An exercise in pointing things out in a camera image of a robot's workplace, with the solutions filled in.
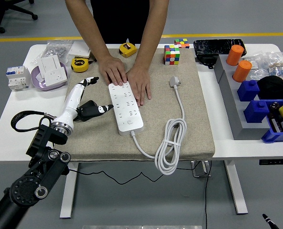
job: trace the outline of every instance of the office chair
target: office chair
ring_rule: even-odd
[[[15,10],[18,12],[22,12],[22,13],[26,13],[31,15],[32,19],[37,20],[38,16],[36,14],[34,14],[33,12],[29,11],[29,10],[25,10],[21,7],[15,6],[15,4],[22,2],[25,0],[0,0],[0,24],[2,22],[2,19],[4,17],[5,11],[11,9],[11,10]],[[0,33],[4,33],[5,29],[3,27],[0,27]]]

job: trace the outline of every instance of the tape measure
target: tape measure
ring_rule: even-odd
[[[119,53],[124,57],[128,58],[129,56],[132,56],[134,53],[136,53],[137,48],[134,46],[134,44],[131,43],[124,43],[119,47]]]
[[[88,70],[89,60],[86,58],[74,58],[71,61],[71,69],[74,72],[82,73]]]

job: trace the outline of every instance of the robotic arm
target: robotic arm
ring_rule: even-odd
[[[113,105],[97,106],[92,100],[79,107],[85,87],[95,84],[97,80],[98,77],[90,77],[75,85],[59,117],[46,115],[53,119],[51,126],[39,126],[26,152],[31,156],[30,169],[4,191],[0,201],[0,229],[15,229],[27,210],[47,197],[61,175],[69,173],[67,165],[71,160],[70,154],[50,148],[46,146],[47,143],[66,144],[73,132],[73,120],[87,121],[113,108]],[[12,119],[11,126],[17,130],[15,124],[26,115],[26,112],[18,113]]]

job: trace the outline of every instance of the black cloth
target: black cloth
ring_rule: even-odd
[[[91,0],[93,17],[106,44],[140,44],[149,0]]]
[[[266,76],[258,82],[260,99],[283,99],[283,79],[278,76]]]

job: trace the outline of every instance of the gray floor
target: gray floor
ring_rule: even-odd
[[[8,11],[0,38],[79,36],[62,0],[19,3],[38,14]],[[276,1],[171,1],[164,34],[283,32],[283,2]],[[214,37],[189,37],[194,40]],[[283,36],[239,37],[244,43],[273,43],[283,52]],[[173,38],[161,43],[173,42]],[[46,41],[0,42],[0,115],[10,94],[7,67],[24,62],[29,48]],[[209,229],[266,229],[265,213],[283,229],[283,166],[259,166],[257,160],[236,162],[249,214],[236,215],[226,171],[221,161],[213,161],[208,183]],[[189,162],[179,167],[190,168]],[[20,177],[26,164],[0,164],[0,199],[3,190]],[[125,182],[141,171],[152,179],[159,177],[152,162],[96,162],[82,164],[82,172],[105,171]],[[205,228],[205,181],[193,178],[191,171],[177,170],[155,183],[139,177],[118,185],[103,174],[78,176],[71,219],[59,219],[65,177],[61,177],[49,196],[32,207],[20,229],[81,229],[83,225],[202,225]]]

